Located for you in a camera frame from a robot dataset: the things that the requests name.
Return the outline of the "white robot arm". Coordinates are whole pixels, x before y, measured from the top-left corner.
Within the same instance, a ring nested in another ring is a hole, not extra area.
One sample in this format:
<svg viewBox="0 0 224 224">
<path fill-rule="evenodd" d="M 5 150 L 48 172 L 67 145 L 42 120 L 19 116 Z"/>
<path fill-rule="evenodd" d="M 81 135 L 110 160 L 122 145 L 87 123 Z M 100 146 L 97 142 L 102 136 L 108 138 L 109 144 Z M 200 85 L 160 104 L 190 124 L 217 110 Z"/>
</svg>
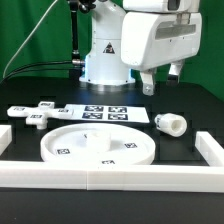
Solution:
<svg viewBox="0 0 224 224">
<path fill-rule="evenodd" d="M 119 91 L 140 73 L 143 93 L 153 95 L 157 68 L 169 65 L 167 83 L 179 83 L 187 58 L 199 51 L 200 0 L 96 0 L 92 46 L 80 82 L 99 92 Z"/>
</svg>

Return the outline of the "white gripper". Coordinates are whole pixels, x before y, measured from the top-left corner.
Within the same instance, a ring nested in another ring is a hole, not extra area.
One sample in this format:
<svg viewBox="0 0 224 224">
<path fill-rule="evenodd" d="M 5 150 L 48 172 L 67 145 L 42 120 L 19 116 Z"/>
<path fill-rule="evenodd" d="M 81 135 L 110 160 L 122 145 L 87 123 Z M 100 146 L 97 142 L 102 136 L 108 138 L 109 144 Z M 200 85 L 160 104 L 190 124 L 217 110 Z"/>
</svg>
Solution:
<svg viewBox="0 0 224 224">
<path fill-rule="evenodd" d="M 121 59 L 129 68 L 141 71 L 145 95 L 154 94 L 155 67 L 171 63 L 167 84 L 176 86 L 179 83 L 184 66 L 182 59 L 197 54 L 201 29 L 200 13 L 192 13 L 185 24 L 178 21 L 177 14 L 126 14 L 122 25 Z"/>
</svg>

